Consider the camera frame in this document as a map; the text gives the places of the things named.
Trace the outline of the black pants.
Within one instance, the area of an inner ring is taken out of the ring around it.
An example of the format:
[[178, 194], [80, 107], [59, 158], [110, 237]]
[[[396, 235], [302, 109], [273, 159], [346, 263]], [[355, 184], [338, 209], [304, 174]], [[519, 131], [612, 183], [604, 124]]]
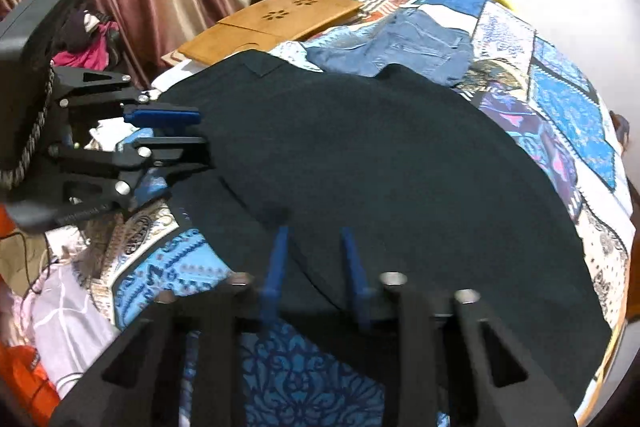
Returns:
[[567, 402], [584, 399], [611, 337], [584, 247], [548, 176], [456, 92], [392, 65], [320, 74], [243, 52], [180, 81], [213, 166], [171, 200], [235, 271], [265, 270], [290, 230], [282, 305], [341, 309], [341, 231], [368, 277], [476, 289]]

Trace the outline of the pile of dark clothes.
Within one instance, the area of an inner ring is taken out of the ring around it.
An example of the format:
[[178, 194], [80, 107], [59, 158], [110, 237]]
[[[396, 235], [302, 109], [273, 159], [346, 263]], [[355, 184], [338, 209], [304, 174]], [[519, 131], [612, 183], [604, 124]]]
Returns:
[[52, 43], [53, 66], [111, 72], [122, 68], [124, 44], [119, 24], [96, 0], [74, 0]]

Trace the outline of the white lilac crumpled cloth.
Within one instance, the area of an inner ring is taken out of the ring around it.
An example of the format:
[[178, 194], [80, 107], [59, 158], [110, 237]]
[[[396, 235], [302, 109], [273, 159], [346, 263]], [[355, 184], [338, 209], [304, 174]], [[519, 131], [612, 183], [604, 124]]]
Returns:
[[70, 265], [52, 271], [32, 307], [40, 362], [59, 397], [65, 397], [119, 334], [76, 280]]

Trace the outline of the wooden lap desk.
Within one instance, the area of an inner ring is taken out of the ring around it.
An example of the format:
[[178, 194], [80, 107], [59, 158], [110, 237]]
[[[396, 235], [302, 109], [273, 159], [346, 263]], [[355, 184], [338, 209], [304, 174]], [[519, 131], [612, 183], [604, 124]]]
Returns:
[[262, 0], [223, 18], [162, 60], [175, 66], [190, 58], [210, 66], [242, 51], [267, 52], [281, 42], [305, 41], [347, 23], [361, 7], [356, 0]]

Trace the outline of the folded blue jeans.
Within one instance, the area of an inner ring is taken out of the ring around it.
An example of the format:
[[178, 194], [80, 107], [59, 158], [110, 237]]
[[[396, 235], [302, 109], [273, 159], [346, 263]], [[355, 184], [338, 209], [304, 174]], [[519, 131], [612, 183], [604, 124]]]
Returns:
[[470, 34], [442, 27], [421, 10], [399, 10], [376, 23], [338, 26], [305, 46], [309, 62], [325, 72], [374, 77], [401, 65], [439, 86], [459, 83], [473, 62]]

